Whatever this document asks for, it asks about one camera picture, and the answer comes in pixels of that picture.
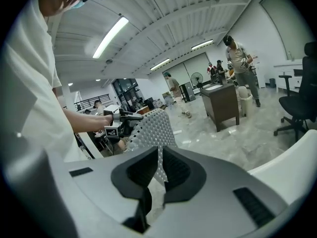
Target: ceiling light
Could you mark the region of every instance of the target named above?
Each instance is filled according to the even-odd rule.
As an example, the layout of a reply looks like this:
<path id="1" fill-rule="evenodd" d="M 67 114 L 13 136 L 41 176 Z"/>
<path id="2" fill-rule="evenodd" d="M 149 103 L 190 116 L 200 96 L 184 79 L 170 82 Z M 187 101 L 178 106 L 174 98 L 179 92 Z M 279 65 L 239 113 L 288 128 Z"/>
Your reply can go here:
<path id="1" fill-rule="evenodd" d="M 121 17 L 116 24 L 111 28 L 111 30 L 104 37 L 103 41 L 98 46 L 93 58 L 98 59 L 104 52 L 111 40 L 117 35 L 117 33 L 129 22 L 125 17 Z"/>
<path id="2" fill-rule="evenodd" d="M 161 65 L 163 65 L 164 63 L 167 63 L 169 61 L 169 58 L 164 60 L 163 62 L 160 62 L 158 65 L 155 65 L 153 68 L 151 68 L 150 70 L 155 70 L 158 67 L 160 67 Z"/>
<path id="3" fill-rule="evenodd" d="M 205 45 L 207 45 L 207 44 L 210 44 L 211 42 L 213 42 L 213 40 L 200 43 L 200 44 L 198 44 L 198 45 L 196 45 L 196 46 L 193 46 L 193 47 L 192 47 L 192 50 L 195 50 L 195 49 L 198 49 L 198 48 L 200 48 L 200 47 L 202 47 L 202 46 L 205 46 Z"/>

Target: railing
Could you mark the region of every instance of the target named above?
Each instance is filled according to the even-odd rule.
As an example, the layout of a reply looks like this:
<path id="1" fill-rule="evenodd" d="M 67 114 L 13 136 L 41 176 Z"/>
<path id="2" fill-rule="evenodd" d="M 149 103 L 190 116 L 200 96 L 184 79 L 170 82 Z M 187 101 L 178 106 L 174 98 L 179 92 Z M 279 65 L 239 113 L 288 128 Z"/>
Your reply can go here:
<path id="1" fill-rule="evenodd" d="M 85 101 L 76 102 L 76 103 L 74 103 L 75 109 L 76 109 L 76 111 L 80 111 L 83 109 L 90 108 L 91 106 L 94 105 L 96 100 L 99 100 L 101 103 L 104 104 L 104 103 L 110 101 L 110 97 L 109 97 L 109 94 L 105 94 L 105 95 L 100 95 L 97 97 L 87 99 Z"/>

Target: shoe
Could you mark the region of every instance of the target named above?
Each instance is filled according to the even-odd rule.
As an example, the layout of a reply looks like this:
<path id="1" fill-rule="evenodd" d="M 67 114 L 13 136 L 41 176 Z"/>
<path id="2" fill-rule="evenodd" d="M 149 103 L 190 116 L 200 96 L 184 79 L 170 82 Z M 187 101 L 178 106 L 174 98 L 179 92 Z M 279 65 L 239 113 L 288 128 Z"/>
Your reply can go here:
<path id="1" fill-rule="evenodd" d="M 258 107 L 258 108 L 261 106 L 261 103 L 260 103 L 260 100 L 259 100 L 259 99 L 256 100 L 256 104 L 257 104 L 257 107 Z"/>

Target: fan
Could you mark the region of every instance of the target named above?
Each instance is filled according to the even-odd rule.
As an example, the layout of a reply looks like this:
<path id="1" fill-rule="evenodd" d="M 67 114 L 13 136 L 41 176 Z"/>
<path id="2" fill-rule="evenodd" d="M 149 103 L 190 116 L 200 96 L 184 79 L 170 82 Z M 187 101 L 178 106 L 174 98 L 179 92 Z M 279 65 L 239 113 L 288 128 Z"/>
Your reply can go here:
<path id="1" fill-rule="evenodd" d="M 192 81 L 193 85 L 196 85 L 199 89 L 202 89 L 203 76 L 199 72 L 193 73 L 193 75 L 190 77 L 190 80 Z"/>

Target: perforated mesh object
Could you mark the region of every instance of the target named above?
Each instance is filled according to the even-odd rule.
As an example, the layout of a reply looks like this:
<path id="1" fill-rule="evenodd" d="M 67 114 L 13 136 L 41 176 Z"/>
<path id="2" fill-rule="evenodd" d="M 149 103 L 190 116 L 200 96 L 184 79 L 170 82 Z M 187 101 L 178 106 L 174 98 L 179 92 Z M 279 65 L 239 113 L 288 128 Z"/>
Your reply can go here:
<path id="1" fill-rule="evenodd" d="M 158 169 L 154 178 L 162 185 L 167 181 L 162 166 L 162 150 L 165 145 L 177 147 L 168 115 L 162 109 L 144 114 L 143 119 L 135 125 L 127 144 L 128 151 L 140 147 L 158 146 Z"/>

